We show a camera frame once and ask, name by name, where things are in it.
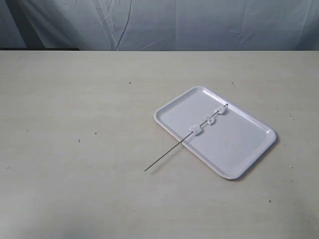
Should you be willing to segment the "white foam piece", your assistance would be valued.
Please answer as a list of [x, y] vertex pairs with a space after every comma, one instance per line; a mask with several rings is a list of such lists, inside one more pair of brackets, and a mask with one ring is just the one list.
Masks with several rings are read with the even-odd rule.
[[215, 123], [215, 116], [209, 116], [209, 115], [206, 115], [204, 117], [204, 121], [206, 124], [208, 125], [213, 125]]
[[193, 135], [199, 135], [202, 132], [201, 126], [195, 124], [189, 128]]

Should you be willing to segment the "white foam piece end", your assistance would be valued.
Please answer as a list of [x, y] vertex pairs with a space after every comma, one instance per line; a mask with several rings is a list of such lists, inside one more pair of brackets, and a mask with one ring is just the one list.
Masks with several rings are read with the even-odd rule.
[[227, 109], [227, 107], [220, 106], [220, 107], [216, 108], [214, 112], [218, 115], [222, 115], [222, 114], [224, 114], [226, 109]]

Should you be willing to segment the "white rectangular plastic tray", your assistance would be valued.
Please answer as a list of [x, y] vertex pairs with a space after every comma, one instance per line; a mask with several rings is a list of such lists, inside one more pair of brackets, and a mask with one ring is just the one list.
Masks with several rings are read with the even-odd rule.
[[[218, 115], [216, 108], [227, 107]], [[208, 125], [206, 115], [215, 116]], [[240, 178], [277, 140], [275, 131], [204, 86], [195, 86], [157, 109], [155, 121], [219, 176]], [[199, 125], [193, 135], [189, 128]]]

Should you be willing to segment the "grey-blue backdrop cloth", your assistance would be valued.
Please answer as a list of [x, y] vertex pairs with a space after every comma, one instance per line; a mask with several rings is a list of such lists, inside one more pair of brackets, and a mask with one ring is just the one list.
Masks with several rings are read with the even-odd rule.
[[317, 50], [316, 0], [3, 0], [4, 49]]

